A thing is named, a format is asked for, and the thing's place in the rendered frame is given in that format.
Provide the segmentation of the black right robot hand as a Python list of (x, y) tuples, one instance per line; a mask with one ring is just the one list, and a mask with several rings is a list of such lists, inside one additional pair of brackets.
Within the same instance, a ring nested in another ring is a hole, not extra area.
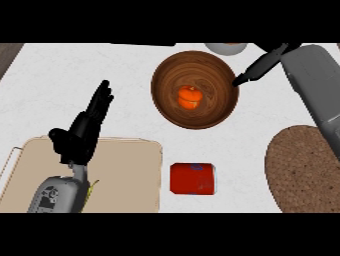
[(281, 57), (290, 51), (296, 50), (302, 44), (300, 43), (256, 43), (256, 46), (266, 51), (266, 53), (257, 58), (253, 64), (241, 73), (234, 82), (232, 86), (238, 87), (248, 81), (257, 81), (272, 70), (281, 61)]

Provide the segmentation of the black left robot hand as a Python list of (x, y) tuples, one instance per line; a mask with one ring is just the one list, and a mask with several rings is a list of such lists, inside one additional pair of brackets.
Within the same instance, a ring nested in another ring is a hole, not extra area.
[(113, 99), (110, 81), (104, 80), (93, 93), (89, 106), (79, 113), (70, 129), (53, 128), (49, 131), (53, 150), (61, 155), (62, 164), (87, 165), (93, 157), (101, 126)]

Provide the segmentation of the grey bowl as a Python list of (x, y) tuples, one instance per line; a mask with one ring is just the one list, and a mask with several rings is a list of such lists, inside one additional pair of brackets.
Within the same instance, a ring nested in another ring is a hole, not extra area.
[(240, 54), (245, 48), (245, 43), (207, 43), (206, 47), (219, 55), (232, 56)]

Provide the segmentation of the orange squash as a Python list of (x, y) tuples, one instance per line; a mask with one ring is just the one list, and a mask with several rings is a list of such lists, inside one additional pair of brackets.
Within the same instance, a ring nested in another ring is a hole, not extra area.
[(203, 100), (203, 92), (191, 85), (180, 87), (178, 91), (178, 103), (186, 110), (195, 110)]

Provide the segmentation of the brown wooden bowl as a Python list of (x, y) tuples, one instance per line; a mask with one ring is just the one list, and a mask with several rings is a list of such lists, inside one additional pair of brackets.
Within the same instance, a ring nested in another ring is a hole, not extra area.
[[(158, 65), (151, 81), (155, 107), (164, 118), (186, 129), (206, 129), (231, 115), (240, 90), (232, 86), (235, 74), (220, 58), (203, 51), (173, 54)], [(179, 91), (194, 87), (203, 94), (200, 106), (186, 110)]]

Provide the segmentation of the brown round woven placemat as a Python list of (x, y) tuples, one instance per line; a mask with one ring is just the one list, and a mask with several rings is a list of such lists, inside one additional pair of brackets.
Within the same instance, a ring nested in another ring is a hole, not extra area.
[(274, 136), (265, 173), (282, 212), (340, 213), (340, 162), (316, 127), (291, 126)]

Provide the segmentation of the beige cutting board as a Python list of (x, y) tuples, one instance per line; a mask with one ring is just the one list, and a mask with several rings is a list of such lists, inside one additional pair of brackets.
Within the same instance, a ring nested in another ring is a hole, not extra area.
[[(86, 213), (155, 212), (160, 207), (161, 145), (148, 140), (102, 138), (87, 164), (93, 185)], [(0, 213), (28, 210), (36, 189), (51, 176), (70, 176), (52, 141), (31, 138), (15, 148), (0, 173)]]

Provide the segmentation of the red can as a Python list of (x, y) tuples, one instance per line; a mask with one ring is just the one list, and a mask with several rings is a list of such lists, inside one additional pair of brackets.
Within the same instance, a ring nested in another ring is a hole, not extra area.
[(175, 163), (170, 166), (170, 191), (182, 195), (213, 195), (216, 193), (214, 165)]

